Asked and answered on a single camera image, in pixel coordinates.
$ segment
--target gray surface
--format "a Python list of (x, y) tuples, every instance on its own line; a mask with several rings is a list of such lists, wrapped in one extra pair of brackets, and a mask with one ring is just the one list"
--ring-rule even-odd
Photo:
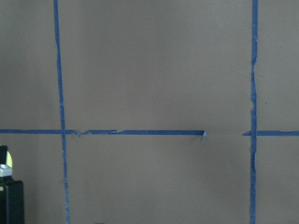
[[(249, 223), (251, 1), (59, 2), (72, 224)], [(298, 3), (260, 1), (258, 128), (297, 130)], [(52, 1), (0, 4), (1, 128), (59, 129)], [(297, 138), (260, 137), (257, 224), (295, 224)], [(0, 134), (26, 222), (64, 223), (59, 135)]]

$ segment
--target blue tape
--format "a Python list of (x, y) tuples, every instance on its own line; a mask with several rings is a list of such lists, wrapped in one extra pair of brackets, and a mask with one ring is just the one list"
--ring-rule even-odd
[(258, 0), (252, 0), (252, 48), (251, 48), (251, 157), (250, 157), (250, 224), (256, 223), (256, 83)]
[(54, 24), (55, 24), (55, 41), (57, 47), (57, 77), (60, 103), (60, 123), (61, 123), (61, 139), (64, 161), (64, 195), (65, 195), (65, 218), (66, 224), (70, 224), (70, 207), (69, 207), (69, 186), (67, 182), (67, 158), (66, 158), (66, 137), (65, 137), (65, 120), (64, 120), (64, 96), (61, 70), (61, 55), (60, 55), (60, 37), (59, 37), (59, 17), (58, 17), (58, 1), (54, 3)]
[[(45, 130), (45, 129), (0, 129), (0, 133), (4, 134), (61, 134), (61, 130)], [(65, 134), (76, 134), (78, 136), (85, 134), (123, 134), (123, 135), (201, 135), (206, 136), (206, 131), (203, 130), (88, 130), (81, 133), (77, 130), (65, 130)]]
[[(282, 132), (282, 131), (257, 131), (257, 136), (299, 136), (299, 131)], [(251, 131), (246, 132), (244, 136), (251, 136)]]

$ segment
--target yellow-green object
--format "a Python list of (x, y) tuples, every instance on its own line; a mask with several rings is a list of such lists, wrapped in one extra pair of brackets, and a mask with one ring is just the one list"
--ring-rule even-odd
[(11, 158), (9, 151), (6, 154), (6, 165), (8, 165), (11, 168), (13, 167), (13, 159)]

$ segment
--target horizontal blue tape line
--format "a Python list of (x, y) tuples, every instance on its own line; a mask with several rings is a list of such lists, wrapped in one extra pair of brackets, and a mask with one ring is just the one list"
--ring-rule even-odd
[[(299, 131), (282, 132), (282, 131), (257, 131), (257, 136), (299, 136)], [(251, 136), (251, 131), (246, 132), (244, 136)]]
[[(45, 129), (0, 129), (0, 133), (5, 134), (61, 134), (61, 130), (45, 130)], [(203, 130), (88, 130), (84, 133), (80, 133), (76, 130), (65, 130), (65, 134), (124, 134), (124, 135), (202, 135), (206, 136), (206, 131)]]

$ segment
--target blue line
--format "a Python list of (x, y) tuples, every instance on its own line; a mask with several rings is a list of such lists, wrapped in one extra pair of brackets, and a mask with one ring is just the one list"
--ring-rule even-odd
[[(282, 131), (257, 131), (257, 136), (299, 136), (299, 131), (282, 132)], [(251, 136), (251, 131), (246, 132), (244, 136)]]
[[(55, 129), (0, 129), (0, 133), (4, 134), (61, 134), (61, 130)], [(103, 134), (103, 135), (201, 135), (206, 136), (206, 131), (204, 130), (88, 130), (86, 132), (79, 132), (77, 130), (65, 130), (65, 134), (76, 134), (86, 135), (86, 134)]]
[(256, 83), (258, 0), (252, 0), (252, 48), (251, 48), (251, 158), (250, 158), (250, 224), (256, 223)]
[(66, 224), (70, 224), (70, 207), (69, 207), (69, 192), (68, 192), (69, 186), (67, 182), (64, 96), (63, 96), (63, 83), (62, 83), (62, 70), (61, 70), (61, 55), (60, 55), (58, 1), (53, 0), (53, 3), (54, 3), (55, 40), (56, 40), (56, 47), (57, 47), (57, 76), (58, 76), (59, 103), (60, 103), (61, 139), (62, 139), (63, 161), (64, 161), (65, 218), (66, 218)]

